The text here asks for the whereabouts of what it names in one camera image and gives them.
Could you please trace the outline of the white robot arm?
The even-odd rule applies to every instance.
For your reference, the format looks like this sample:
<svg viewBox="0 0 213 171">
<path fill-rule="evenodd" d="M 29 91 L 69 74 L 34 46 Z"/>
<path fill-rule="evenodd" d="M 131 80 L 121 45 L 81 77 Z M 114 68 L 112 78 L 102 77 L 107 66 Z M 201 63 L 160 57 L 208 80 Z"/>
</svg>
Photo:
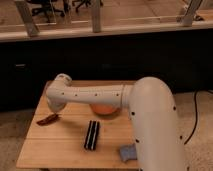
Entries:
<svg viewBox="0 0 213 171">
<path fill-rule="evenodd" d="M 46 89 L 49 108 L 57 113 L 69 102 L 105 104 L 129 111 L 136 155 L 142 171 L 188 171 L 175 100 L 170 88 L 156 77 L 132 85 L 77 87 L 59 74 Z"/>
</svg>

